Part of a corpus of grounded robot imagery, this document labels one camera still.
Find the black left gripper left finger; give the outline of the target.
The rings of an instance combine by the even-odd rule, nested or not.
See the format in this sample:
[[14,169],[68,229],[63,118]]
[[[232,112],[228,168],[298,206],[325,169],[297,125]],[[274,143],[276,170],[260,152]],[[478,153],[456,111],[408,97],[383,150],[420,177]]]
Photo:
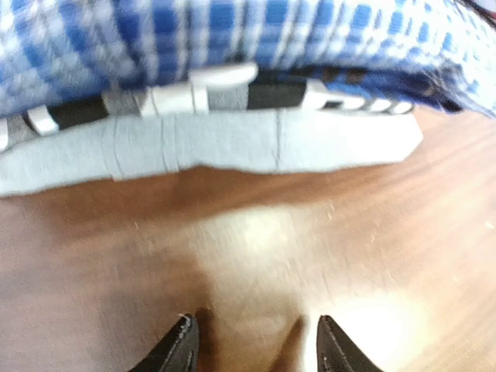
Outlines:
[[198,370],[200,332],[197,319],[182,315],[160,342],[129,372]]

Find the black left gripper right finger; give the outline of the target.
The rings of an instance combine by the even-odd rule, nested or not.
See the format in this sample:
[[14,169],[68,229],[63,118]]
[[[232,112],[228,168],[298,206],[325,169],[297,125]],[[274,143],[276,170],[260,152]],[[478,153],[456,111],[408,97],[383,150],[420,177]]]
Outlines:
[[329,315],[319,317],[318,372],[382,372]]

